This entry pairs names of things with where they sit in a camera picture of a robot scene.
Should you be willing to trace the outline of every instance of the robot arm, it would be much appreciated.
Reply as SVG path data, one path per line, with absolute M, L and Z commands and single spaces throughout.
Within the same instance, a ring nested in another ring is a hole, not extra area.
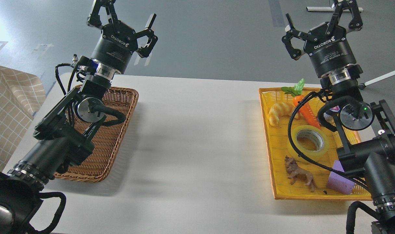
M 58 224 L 64 210 L 66 197 L 63 193 L 41 193 L 44 185 L 54 179 L 55 172 L 64 173 L 68 166 L 80 165 L 93 151 L 91 139 L 99 127 L 112 126 L 125 121 L 124 114 L 107 108 L 102 97 L 115 73 L 123 74 L 134 51 L 148 57 L 157 41 L 151 30 L 156 18 L 150 16 L 144 31 L 136 33 L 133 28 L 118 20 L 113 7 L 115 0 L 95 0 L 87 25 L 101 30 L 102 35 L 91 55 L 74 56 L 75 74 L 85 75 L 81 88 L 73 88 L 37 124 L 33 136 L 37 144 L 19 161 L 7 175 L 0 172 L 0 234 L 50 233 Z M 102 25 L 99 10 L 107 10 L 108 24 Z M 138 48 L 137 39 L 148 37 L 145 47 Z M 106 114 L 117 119 L 105 122 Z M 74 129 L 74 118 L 91 123 L 83 133 Z M 31 218 L 43 200 L 59 197 L 61 203 L 52 223 L 43 231 L 36 231 L 30 224 Z
M 373 233 L 395 233 L 395 118 L 384 100 L 379 104 L 367 104 L 358 89 L 357 79 L 362 70 L 356 65 L 356 59 L 347 42 L 346 29 L 338 25 L 343 10 L 348 9 L 352 14 L 349 30 L 359 31 L 362 28 L 356 0 L 334 0 L 334 3 L 335 10 L 331 20 L 318 25 L 308 33 L 297 31 L 287 14 L 288 26 L 282 42 L 292 59 L 297 60 L 304 53 L 309 55 L 316 75 L 321 79 L 322 90 L 308 96 L 331 96 L 319 110 L 318 119 L 322 126 L 339 133 L 343 147 L 337 149 L 337 154 L 345 171 L 341 175 L 347 179 L 360 180 L 358 184 L 370 192 L 377 208 L 373 211 L 359 205 L 359 202 L 353 203 L 348 212 L 347 233 L 353 233 L 355 210 L 358 207 L 377 219 L 372 223 Z M 293 37 L 305 41 L 303 50 L 291 46 L 290 40 Z M 307 101 L 308 99 L 303 100 L 295 111 Z M 336 106 L 340 111 L 334 112 L 333 126 L 325 120 L 324 113 Z M 382 128 L 378 132 L 379 135 L 370 141 L 352 145 L 344 133 L 343 126 L 351 130 L 365 129 L 371 125 L 375 116 Z M 291 123 L 292 120 L 288 128 L 290 142 Z M 295 145 L 293 148 L 300 157 L 307 158 Z

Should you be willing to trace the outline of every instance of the purple sponge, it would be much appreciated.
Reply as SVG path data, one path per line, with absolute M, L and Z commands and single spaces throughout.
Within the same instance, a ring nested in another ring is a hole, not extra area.
M 340 161 L 335 161 L 335 163 L 333 164 L 333 169 L 341 171 L 341 172 L 345 172 L 343 170 L 342 164 L 340 164 Z M 336 191 L 339 191 L 343 194 L 351 194 L 352 193 L 352 189 L 355 186 L 355 183 L 343 178 L 342 176 L 331 172 L 329 175 L 329 180 L 327 183 L 327 187 L 334 189 Z

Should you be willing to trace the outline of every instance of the table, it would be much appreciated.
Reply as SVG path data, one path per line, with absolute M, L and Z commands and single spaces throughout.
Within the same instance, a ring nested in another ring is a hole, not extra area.
M 113 86 L 140 94 L 116 162 L 100 183 L 46 185 L 67 196 L 55 232 L 344 233 L 349 201 L 273 198 L 258 88 L 292 85 L 116 75 Z M 61 96 L 56 84 L 5 173 L 36 143 L 34 126 Z M 45 228 L 57 205 L 46 200 L 31 224 Z M 372 221 L 358 211 L 355 233 L 370 233 Z

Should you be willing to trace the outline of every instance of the croissant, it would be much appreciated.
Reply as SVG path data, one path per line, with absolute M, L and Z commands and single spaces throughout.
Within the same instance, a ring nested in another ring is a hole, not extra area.
M 280 117 L 283 115 L 291 115 L 294 111 L 294 106 L 289 103 L 285 102 L 278 102 L 274 104 L 269 113 L 268 113 L 268 120 L 270 122 L 271 126 L 278 126 L 278 122 L 280 120 Z M 296 119 L 299 118 L 299 114 L 297 113 L 295 116 Z

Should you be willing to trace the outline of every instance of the beige fabric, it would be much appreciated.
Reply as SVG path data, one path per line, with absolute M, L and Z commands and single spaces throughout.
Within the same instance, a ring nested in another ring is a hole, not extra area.
M 43 84 L 37 76 L 0 66 L 0 171 L 45 98 Z

